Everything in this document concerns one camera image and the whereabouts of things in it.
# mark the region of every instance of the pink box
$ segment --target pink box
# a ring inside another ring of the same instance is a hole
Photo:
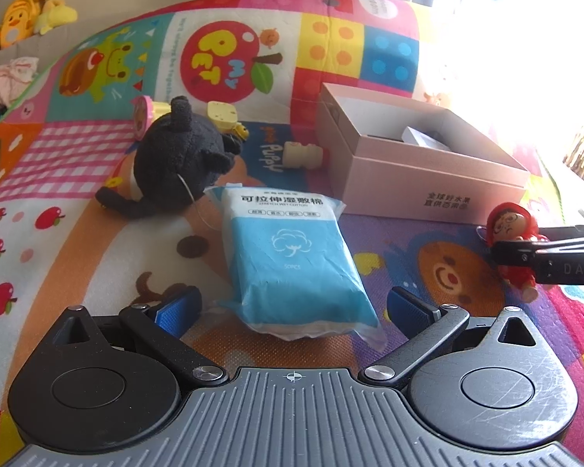
[[[399,142],[406,126],[453,152]],[[530,173],[454,112],[402,96],[323,84],[316,135],[346,213],[485,224],[523,197]]]

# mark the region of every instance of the blue dot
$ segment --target blue dot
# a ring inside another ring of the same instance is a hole
[[[378,75],[384,74],[386,69],[387,69],[387,65],[383,61],[374,60],[372,62],[372,71],[375,74],[378,74]]]
[[[408,78],[408,70],[405,67],[396,68],[395,74],[399,81],[405,81]]]
[[[398,51],[403,56],[408,56],[409,54],[411,54],[411,46],[409,44],[401,42],[398,44]]]
[[[374,39],[374,43],[379,49],[387,49],[389,47],[389,39],[386,37],[377,37]]]

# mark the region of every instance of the play mat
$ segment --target play mat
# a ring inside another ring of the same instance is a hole
[[[438,91],[443,79],[434,78],[443,60],[431,18],[431,9],[388,0],[197,0],[101,32],[39,76],[0,122],[0,465],[21,446],[7,413],[9,385],[67,305],[116,314],[187,284],[199,287],[206,307],[230,297],[220,234],[194,208],[128,222],[93,199],[104,183],[125,196],[133,191],[131,101],[187,95],[201,113],[211,99],[235,104],[250,137],[219,184],[328,194],[323,173],[281,168],[283,143],[315,142],[323,81],[440,104],[449,98]],[[524,205],[543,226],[561,222],[536,154],[511,151],[533,173]],[[198,206],[217,226],[209,201]],[[340,225],[389,350],[405,341],[384,319],[394,285],[477,316],[523,307],[577,387],[579,408],[564,443],[584,461],[584,288],[540,289],[536,301],[522,303],[471,226],[352,215]],[[435,276],[438,263],[455,286]],[[224,314],[204,314],[184,340],[231,373],[274,365],[355,374],[379,356],[354,335],[285,342]]]

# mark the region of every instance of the red doll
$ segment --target red doll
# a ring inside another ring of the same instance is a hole
[[[539,235],[536,219],[523,207],[512,202],[499,204],[487,218],[487,245],[498,240],[548,240]],[[521,290],[524,302],[533,302],[539,296],[534,273],[528,267],[498,265],[500,275]]]

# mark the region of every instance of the blue square with dots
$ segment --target blue square with dots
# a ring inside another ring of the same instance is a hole
[[[412,93],[419,59],[417,40],[366,26],[360,79]]]

